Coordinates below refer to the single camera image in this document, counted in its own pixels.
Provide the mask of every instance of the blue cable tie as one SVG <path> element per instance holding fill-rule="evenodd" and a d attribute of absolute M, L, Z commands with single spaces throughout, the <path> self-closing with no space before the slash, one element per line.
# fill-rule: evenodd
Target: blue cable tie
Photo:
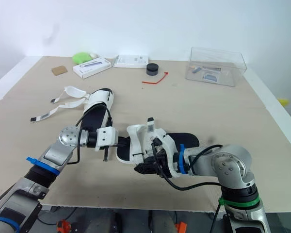
<path fill-rule="evenodd" d="M 183 154 L 184 154 L 185 149 L 186 148 L 184 147 L 184 144 L 180 144 L 179 168 L 180 168 L 180 172 L 182 174 L 187 174 L 187 172 L 184 170 L 184 166 L 183 166 Z"/>
<path fill-rule="evenodd" d="M 26 160 L 28 160 L 30 163 L 32 163 L 34 165 L 40 166 L 40 167 L 42 167 L 42 168 L 44 168 L 44 169 L 46 169 L 46 170 L 48 170 L 50 172 L 53 172 L 56 176 L 58 176 L 60 174 L 59 170 L 57 170 L 57 169 L 55 169 L 55 168 L 53 168 L 53 167 L 51 167 L 51 166 L 49 166 L 49 165 L 47 165 L 45 163 L 40 162 L 37 159 L 33 159 L 31 157 L 27 157 Z"/>
<path fill-rule="evenodd" d="M 9 224 L 10 226 L 12 226 L 16 230 L 16 233 L 19 233 L 19 230 L 20 230 L 19 225 L 16 222 L 14 222 L 13 220 L 11 220 L 9 218 L 5 218 L 5 217 L 0 217 L 0 221 Z"/>

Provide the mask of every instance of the white wall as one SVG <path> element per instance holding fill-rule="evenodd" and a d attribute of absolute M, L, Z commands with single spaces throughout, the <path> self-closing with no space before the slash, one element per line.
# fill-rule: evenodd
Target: white wall
<path fill-rule="evenodd" d="M 191 46 L 241 52 L 291 99 L 291 0 L 0 0 L 0 66 L 79 51 L 187 60 Z"/>

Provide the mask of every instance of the red wire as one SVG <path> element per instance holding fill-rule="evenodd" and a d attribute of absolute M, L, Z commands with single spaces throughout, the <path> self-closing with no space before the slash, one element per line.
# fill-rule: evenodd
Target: red wire
<path fill-rule="evenodd" d="M 146 83 L 146 84 L 158 84 L 160 81 L 162 81 L 165 77 L 166 77 L 166 75 L 168 74 L 168 72 L 164 72 L 165 74 L 164 74 L 164 76 L 160 79 L 160 80 L 158 80 L 156 83 L 152 83 L 152 82 L 146 82 L 146 81 L 142 81 L 142 83 Z"/>

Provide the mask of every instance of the barcode sticker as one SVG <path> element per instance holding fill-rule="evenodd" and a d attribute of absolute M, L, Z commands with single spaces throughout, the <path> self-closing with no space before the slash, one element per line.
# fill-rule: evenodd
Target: barcode sticker
<path fill-rule="evenodd" d="M 147 132 L 150 133 L 150 132 L 153 132 L 154 131 L 154 125 L 148 125 L 147 126 Z"/>
<path fill-rule="evenodd" d="M 48 117 L 48 116 L 49 116 L 49 113 L 46 113 L 46 114 L 42 115 L 41 116 L 41 120 L 44 119 L 44 118 L 46 118 L 46 117 Z"/>

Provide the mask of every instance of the white product box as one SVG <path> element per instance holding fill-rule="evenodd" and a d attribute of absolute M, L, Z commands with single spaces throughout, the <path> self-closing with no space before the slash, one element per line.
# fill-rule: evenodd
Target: white product box
<path fill-rule="evenodd" d="M 89 76 L 102 72 L 112 67 L 111 62 L 99 57 L 89 62 L 85 62 L 73 67 L 73 71 L 81 78 L 86 79 Z"/>
<path fill-rule="evenodd" d="M 149 57 L 144 55 L 118 55 L 113 62 L 114 67 L 146 68 Z"/>

